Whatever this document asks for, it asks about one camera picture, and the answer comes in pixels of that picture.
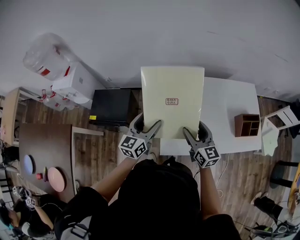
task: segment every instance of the wooden organizer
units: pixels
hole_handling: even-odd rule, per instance
[[[235,136],[257,136],[260,124],[258,114],[240,114],[234,117]]]

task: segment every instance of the table leg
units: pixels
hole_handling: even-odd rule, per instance
[[[290,167],[298,167],[299,163],[295,163],[295,162],[285,162],[285,161],[278,161],[279,165],[283,165],[283,166],[290,166]]]
[[[289,180],[285,180],[285,179],[274,179],[274,178],[271,178],[270,182],[287,187],[287,188],[291,188],[292,183],[293,183],[293,181],[289,181]]]

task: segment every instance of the person's right arm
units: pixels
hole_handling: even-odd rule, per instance
[[[203,220],[222,214],[221,202],[210,167],[200,168],[201,212]]]

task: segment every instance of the red label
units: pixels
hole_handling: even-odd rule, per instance
[[[43,72],[41,72],[42,76],[46,76],[50,71],[46,68]]]
[[[178,105],[178,98],[166,98],[165,104],[166,105]]]

